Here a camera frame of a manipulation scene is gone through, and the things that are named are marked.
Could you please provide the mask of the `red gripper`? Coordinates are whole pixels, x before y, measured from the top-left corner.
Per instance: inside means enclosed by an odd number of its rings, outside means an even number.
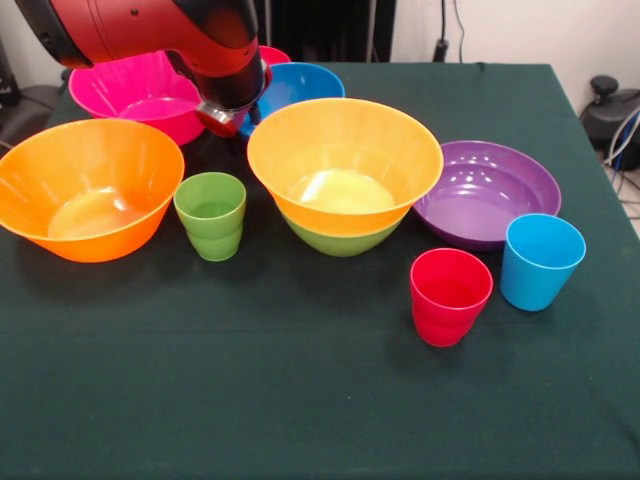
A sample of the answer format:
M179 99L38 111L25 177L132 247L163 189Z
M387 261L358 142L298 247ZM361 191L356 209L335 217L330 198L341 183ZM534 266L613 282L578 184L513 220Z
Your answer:
M212 133L223 138L234 137L244 122L246 110L223 110L215 107L198 107L195 114L199 121ZM250 123L257 126L262 121L259 105L249 110Z

